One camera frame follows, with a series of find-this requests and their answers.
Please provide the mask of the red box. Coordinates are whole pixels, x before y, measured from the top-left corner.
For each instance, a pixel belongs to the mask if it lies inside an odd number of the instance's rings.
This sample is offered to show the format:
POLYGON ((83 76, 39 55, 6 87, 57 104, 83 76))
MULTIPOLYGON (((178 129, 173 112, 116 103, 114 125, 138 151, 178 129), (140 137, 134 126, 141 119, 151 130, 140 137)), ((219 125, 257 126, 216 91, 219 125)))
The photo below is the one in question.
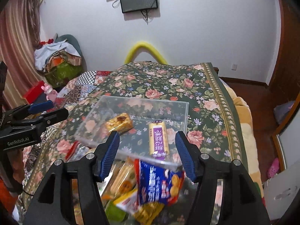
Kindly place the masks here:
POLYGON ((28 104, 32 104, 44 92, 44 85, 44 81, 38 81, 22 96, 22 98, 25 99, 28 104))

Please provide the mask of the blue biscuit snack bag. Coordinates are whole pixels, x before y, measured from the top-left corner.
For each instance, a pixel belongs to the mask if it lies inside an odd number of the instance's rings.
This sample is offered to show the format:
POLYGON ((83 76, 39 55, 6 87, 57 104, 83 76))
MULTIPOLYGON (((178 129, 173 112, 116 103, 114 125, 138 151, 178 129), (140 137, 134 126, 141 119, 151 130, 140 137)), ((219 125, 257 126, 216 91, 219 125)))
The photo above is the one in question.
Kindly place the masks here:
POLYGON ((139 205, 157 202, 170 206, 177 202, 185 179, 184 171, 173 172, 139 159, 134 160, 134 168, 139 205))

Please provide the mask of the purple yellow snack bar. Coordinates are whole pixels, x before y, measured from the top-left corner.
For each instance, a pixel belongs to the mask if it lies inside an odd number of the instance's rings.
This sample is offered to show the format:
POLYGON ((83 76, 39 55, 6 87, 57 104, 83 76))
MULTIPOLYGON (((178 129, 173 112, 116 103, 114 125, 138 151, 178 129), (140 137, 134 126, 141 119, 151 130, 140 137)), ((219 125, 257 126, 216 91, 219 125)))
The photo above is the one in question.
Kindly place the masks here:
POLYGON ((149 124, 149 154, 152 158, 165 161, 169 153, 165 122, 155 120, 149 124))

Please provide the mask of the patchwork quilt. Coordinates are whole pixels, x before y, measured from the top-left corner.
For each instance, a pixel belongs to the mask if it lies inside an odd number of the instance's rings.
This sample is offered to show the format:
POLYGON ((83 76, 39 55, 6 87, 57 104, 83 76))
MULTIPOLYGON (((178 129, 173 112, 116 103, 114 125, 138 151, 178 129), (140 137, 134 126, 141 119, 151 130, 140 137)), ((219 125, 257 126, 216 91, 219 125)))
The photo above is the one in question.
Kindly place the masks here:
MULTIPOLYGON (((70 80, 67 85, 61 89, 55 99, 54 107, 56 109, 65 107, 70 111, 73 106, 86 98, 90 92, 104 82, 109 74, 110 71, 83 72, 80 76, 70 80)), ((41 143, 26 147, 23 150, 23 163, 26 172, 33 169, 43 145, 57 132, 59 126, 60 124, 57 123, 52 127, 48 127, 46 132, 42 133, 41 143)))

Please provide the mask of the pink plush toy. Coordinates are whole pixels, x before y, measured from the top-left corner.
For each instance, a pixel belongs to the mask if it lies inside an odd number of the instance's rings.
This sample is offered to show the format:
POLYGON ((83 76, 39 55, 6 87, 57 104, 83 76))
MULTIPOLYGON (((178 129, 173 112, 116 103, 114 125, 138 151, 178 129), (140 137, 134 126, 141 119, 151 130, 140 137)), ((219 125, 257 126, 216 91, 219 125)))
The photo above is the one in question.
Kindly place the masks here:
POLYGON ((57 97, 57 91, 52 88, 51 85, 44 83, 43 86, 41 86, 41 89, 43 90, 44 94, 46 95, 46 100, 55 102, 57 97))

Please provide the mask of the brown wooden door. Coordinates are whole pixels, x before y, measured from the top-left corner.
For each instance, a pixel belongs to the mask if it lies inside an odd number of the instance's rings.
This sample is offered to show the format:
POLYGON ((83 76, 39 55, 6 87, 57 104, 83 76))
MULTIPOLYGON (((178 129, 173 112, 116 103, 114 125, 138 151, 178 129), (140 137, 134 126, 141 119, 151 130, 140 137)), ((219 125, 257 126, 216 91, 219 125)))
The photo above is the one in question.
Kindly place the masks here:
POLYGON ((299 94, 299 10, 289 0, 279 0, 280 41, 269 89, 286 100, 299 94))

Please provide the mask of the clear cracker pack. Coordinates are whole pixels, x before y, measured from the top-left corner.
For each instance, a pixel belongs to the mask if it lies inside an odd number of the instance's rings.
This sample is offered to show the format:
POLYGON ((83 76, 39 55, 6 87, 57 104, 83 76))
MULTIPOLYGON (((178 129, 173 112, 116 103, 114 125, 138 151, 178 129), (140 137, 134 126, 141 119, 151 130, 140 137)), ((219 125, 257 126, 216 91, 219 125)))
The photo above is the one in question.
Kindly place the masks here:
POLYGON ((107 186, 101 194, 103 200, 113 200, 130 192, 136 185, 134 161, 130 158, 127 158, 126 161, 116 161, 107 178, 107 186))

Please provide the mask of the pile of clothes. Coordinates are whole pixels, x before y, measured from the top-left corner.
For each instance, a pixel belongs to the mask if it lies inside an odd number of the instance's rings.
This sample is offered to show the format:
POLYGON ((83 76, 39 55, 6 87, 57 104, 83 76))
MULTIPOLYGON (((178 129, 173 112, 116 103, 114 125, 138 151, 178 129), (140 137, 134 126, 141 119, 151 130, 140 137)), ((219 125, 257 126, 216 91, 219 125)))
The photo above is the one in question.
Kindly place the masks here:
POLYGON ((83 72, 82 51, 77 39, 65 34, 42 42, 34 51, 34 65, 53 87, 64 87, 83 72))

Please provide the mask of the striped pink curtain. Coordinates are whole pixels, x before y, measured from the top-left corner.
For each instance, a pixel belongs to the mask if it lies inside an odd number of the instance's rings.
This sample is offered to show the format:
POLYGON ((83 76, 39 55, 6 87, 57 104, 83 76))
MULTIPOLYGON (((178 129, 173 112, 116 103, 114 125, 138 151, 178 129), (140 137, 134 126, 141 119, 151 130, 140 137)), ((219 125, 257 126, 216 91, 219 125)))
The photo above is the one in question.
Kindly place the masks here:
POLYGON ((23 95, 38 81, 34 51, 40 45, 40 0, 8 0, 1 11, 1 59, 7 65, 4 100, 9 108, 23 105, 23 95))

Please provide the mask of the orange wrapped cake snack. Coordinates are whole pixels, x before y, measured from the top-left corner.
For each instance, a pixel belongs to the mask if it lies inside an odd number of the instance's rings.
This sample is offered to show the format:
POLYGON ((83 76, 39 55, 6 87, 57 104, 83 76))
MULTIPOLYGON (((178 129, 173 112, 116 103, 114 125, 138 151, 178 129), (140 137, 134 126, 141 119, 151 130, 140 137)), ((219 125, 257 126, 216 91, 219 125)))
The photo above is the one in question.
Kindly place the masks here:
POLYGON ((105 127, 108 132, 116 131, 119 134, 123 134, 133 128, 133 121, 127 113, 121 113, 106 121, 105 127))

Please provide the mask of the yellow red snack packet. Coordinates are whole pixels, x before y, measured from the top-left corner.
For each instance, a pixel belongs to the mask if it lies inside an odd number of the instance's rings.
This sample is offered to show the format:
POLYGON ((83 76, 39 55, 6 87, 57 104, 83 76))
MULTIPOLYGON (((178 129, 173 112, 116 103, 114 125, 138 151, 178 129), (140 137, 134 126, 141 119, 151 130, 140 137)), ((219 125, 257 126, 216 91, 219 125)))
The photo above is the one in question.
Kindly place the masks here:
POLYGON ((153 220, 163 210, 164 204, 151 202, 140 205, 138 203, 138 189, 133 189, 113 201, 113 204, 127 212, 140 224, 152 224, 153 220))

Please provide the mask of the clear plastic storage box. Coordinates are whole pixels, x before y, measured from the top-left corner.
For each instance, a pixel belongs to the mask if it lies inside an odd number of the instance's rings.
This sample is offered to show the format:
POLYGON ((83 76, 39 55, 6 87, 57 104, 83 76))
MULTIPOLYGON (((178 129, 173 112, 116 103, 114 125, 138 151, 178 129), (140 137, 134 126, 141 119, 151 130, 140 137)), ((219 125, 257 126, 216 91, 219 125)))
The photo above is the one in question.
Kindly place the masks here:
POLYGON ((127 114, 133 127, 120 133, 116 159, 140 159, 177 171, 182 168, 182 163, 175 145, 175 135, 178 131, 187 131, 188 109, 189 104, 182 101, 104 95, 77 128, 75 139, 89 148, 95 148, 108 138, 108 126, 116 124, 116 118, 121 114, 127 114), (166 125, 169 153, 165 157, 155 158, 150 152, 149 126, 153 122, 163 122, 166 125))

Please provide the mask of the yellow curved foam tube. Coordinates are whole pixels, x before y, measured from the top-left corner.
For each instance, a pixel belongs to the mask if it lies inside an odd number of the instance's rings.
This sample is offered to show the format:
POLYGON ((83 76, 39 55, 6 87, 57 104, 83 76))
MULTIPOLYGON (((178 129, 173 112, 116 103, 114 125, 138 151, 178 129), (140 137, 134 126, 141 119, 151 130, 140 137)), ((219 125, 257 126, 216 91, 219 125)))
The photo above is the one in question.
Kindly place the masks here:
POLYGON ((140 53, 150 55, 158 64, 168 65, 168 62, 163 55, 153 45, 145 41, 139 41, 131 47, 124 60, 124 64, 126 65, 132 62, 138 55, 140 55, 140 53))

